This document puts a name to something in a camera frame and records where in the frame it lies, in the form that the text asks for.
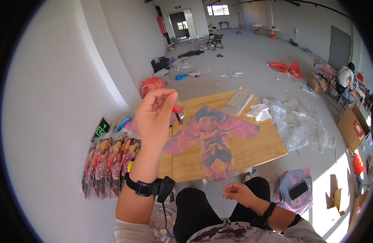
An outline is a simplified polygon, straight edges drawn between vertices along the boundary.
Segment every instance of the hand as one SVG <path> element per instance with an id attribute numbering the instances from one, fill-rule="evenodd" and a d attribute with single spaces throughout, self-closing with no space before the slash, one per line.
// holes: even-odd
<path id="1" fill-rule="evenodd" d="M 231 182 L 223 188 L 223 191 L 223 197 L 230 200 L 234 199 L 247 208 L 250 208 L 258 199 L 245 184 Z"/>
<path id="2" fill-rule="evenodd" d="M 160 153 L 169 134 L 169 120 L 178 93 L 174 89 L 149 91 L 135 111 L 142 149 Z"/>

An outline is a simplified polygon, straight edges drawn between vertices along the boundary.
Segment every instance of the person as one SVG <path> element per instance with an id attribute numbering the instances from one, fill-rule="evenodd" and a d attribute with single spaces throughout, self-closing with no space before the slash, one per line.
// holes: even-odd
<path id="1" fill-rule="evenodd" d="M 133 182 L 152 183 L 158 178 L 160 155 L 177 96 L 172 89 L 151 90 L 136 110 L 142 144 L 129 173 Z M 232 182 L 223 188 L 222 196 L 238 201 L 230 222 L 226 223 L 213 211 L 203 191 L 185 188 L 176 195 L 177 217 L 173 232 L 178 243 L 325 243 L 308 221 L 270 203 L 268 182 L 261 177 L 245 184 Z M 139 196 L 127 185 L 122 188 L 116 206 L 116 242 L 156 242 L 148 225 L 154 200 L 154 195 Z"/>
<path id="2" fill-rule="evenodd" d="M 354 104 L 356 102 L 355 97 L 352 95 L 354 90 L 354 71 L 354 64 L 349 63 L 348 66 L 341 67 L 337 76 L 338 82 L 336 83 L 336 91 L 345 98 L 349 104 Z"/>

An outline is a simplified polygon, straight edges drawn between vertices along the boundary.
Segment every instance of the red sign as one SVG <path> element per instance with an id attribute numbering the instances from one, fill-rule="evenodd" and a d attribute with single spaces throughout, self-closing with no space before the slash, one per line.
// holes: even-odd
<path id="1" fill-rule="evenodd" d="M 363 130 L 360 128 L 359 122 L 355 120 L 354 122 L 354 130 L 357 133 L 359 140 L 363 139 Z"/>

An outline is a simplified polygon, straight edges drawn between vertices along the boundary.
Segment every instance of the cartoon character kite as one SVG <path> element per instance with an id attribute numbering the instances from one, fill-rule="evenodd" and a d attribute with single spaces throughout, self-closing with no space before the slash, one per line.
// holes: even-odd
<path id="1" fill-rule="evenodd" d="M 164 146 L 164 151 L 177 155 L 194 144 L 200 146 L 204 177 L 207 181 L 225 180 L 236 174 L 229 137 L 251 139 L 259 126 L 219 110 L 203 106 Z"/>

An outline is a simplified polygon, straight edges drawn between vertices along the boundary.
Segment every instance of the white sleeve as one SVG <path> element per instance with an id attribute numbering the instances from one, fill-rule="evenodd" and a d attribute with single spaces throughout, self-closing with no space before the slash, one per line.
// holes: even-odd
<path id="1" fill-rule="evenodd" d="M 286 228 L 284 231 L 286 238 L 294 238 L 299 240 L 298 242 L 307 243 L 326 243 L 326 241 L 319 236 L 309 221 L 303 220 L 300 223 Z"/>
<path id="2" fill-rule="evenodd" d="M 155 243 L 155 236 L 147 224 L 135 224 L 115 219 L 116 243 L 143 242 Z"/>

